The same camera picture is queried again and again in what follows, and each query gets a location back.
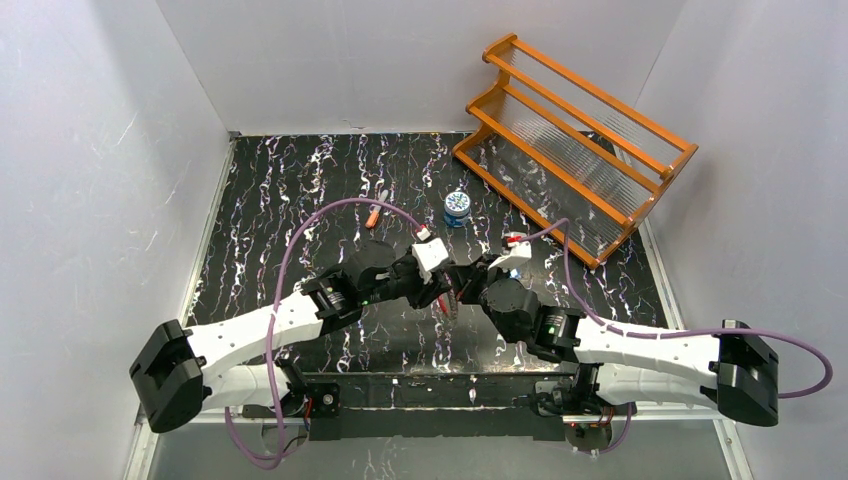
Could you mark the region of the red handled spiked keyring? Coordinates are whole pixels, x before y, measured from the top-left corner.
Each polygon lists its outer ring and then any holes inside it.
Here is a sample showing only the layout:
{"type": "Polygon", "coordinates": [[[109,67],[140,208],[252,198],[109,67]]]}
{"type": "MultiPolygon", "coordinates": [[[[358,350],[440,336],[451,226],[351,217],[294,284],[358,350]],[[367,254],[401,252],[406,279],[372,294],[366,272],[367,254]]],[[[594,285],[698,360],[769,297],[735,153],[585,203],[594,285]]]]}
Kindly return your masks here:
{"type": "Polygon", "coordinates": [[[452,287],[437,297],[437,304],[446,322],[455,323],[459,314],[459,302],[452,287]]]}

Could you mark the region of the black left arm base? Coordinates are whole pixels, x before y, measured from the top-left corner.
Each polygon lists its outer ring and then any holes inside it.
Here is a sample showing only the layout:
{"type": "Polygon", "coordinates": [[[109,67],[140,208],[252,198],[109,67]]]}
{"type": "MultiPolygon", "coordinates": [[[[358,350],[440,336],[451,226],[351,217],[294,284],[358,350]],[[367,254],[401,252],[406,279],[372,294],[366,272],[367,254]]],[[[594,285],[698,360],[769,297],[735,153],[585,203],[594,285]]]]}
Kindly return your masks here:
{"type": "Polygon", "coordinates": [[[281,405],[285,418],[335,418],[341,408],[340,387],[335,382],[307,381],[296,394],[287,393],[281,405]]]}

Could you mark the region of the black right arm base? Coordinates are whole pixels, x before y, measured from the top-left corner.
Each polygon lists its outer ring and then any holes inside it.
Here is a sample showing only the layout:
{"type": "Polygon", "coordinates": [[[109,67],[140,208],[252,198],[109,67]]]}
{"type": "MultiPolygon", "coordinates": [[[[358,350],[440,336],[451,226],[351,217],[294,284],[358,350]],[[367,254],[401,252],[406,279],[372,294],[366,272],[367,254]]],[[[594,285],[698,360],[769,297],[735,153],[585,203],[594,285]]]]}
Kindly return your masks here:
{"type": "Polygon", "coordinates": [[[613,442],[616,407],[597,395],[597,373],[597,366],[577,366],[568,375],[536,382],[526,398],[536,415],[561,420],[566,441],[578,452],[600,452],[613,442]]]}

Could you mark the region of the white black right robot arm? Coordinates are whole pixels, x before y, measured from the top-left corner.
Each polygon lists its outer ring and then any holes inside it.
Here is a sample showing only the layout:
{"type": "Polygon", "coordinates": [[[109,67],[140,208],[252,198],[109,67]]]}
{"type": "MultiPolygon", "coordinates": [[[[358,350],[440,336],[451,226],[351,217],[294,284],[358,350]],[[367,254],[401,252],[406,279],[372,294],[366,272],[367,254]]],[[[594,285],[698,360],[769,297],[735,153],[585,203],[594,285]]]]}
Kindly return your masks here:
{"type": "Polygon", "coordinates": [[[698,333],[593,319],[543,303],[484,257],[451,265],[446,275],[458,302],[480,306],[506,342],[525,344],[543,361],[577,365],[566,404],[675,403],[747,425],[779,421],[778,355],[744,322],[726,319],[698,333]]]}

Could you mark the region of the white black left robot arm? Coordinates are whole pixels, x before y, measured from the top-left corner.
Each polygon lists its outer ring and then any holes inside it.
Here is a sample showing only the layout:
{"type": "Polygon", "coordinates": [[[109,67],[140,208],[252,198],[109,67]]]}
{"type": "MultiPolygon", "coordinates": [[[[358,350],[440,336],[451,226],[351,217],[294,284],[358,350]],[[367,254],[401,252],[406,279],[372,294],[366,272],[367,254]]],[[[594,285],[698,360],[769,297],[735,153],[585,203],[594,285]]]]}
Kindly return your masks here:
{"type": "Polygon", "coordinates": [[[447,287],[448,261],[439,238],[413,244],[402,257],[385,242],[369,241],[277,306],[207,325],[158,325],[129,368],[151,430],[173,431],[204,410],[309,395],[294,368],[251,359],[271,359],[278,348],[342,330],[373,304],[405,298],[413,308],[426,307],[447,287]]]}

